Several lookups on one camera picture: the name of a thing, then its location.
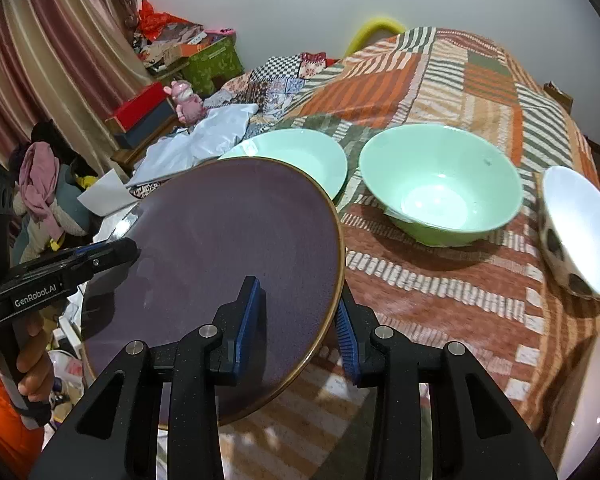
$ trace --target finger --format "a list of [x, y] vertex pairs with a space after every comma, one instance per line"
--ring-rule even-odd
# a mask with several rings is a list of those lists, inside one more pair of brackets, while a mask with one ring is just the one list
[[29, 319], [27, 319], [27, 332], [29, 332], [29, 335], [31, 337], [37, 336], [44, 325], [45, 320], [42, 319], [40, 313], [34, 312], [33, 314], [31, 314], [31, 316], [29, 316]]
[[53, 378], [53, 365], [48, 357], [44, 357], [38, 361], [29, 373], [24, 376], [23, 380], [18, 384], [18, 391], [22, 395], [33, 395], [35, 394], [46, 378], [51, 376]]
[[49, 398], [51, 388], [54, 386], [54, 375], [49, 374], [45, 380], [42, 381], [41, 386], [36, 390], [34, 394], [31, 394], [27, 399], [31, 402], [44, 402]]
[[16, 367], [21, 372], [31, 370], [46, 351], [46, 333], [39, 332], [37, 336], [32, 337], [27, 341], [27, 344], [20, 350], [20, 354], [16, 359]]

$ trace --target curtain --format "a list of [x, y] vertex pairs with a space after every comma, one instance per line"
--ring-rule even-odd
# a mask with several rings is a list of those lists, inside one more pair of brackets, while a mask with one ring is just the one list
[[103, 120], [151, 78], [125, 34], [133, 0], [0, 1], [0, 161], [53, 119], [96, 171], [117, 149]]

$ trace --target green storage box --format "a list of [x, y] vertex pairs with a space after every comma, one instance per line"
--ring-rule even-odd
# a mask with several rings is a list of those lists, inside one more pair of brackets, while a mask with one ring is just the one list
[[242, 75], [244, 69], [235, 53], [231, 38], [222, 38], [189, 58], [182, 75], [202, 98], [214, 94], [229, 79]]

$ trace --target green bowl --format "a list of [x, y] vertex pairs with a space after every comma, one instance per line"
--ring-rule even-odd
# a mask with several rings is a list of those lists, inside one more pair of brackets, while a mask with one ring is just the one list
[[418, 242], [470, 244], [522, 205], [522, 181], [493, 144], [441, 124], [385, 130], [363, 147], [360, 172], [386, 214]]

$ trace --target black and white checkered patch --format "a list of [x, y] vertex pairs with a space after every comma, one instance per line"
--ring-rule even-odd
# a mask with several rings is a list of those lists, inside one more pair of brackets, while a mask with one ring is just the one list
[[282, 77], [297, 77], [300, 63], [300, 56], [271, 57], [264, 65], [253, 69], [249, 81], [271, 81]]

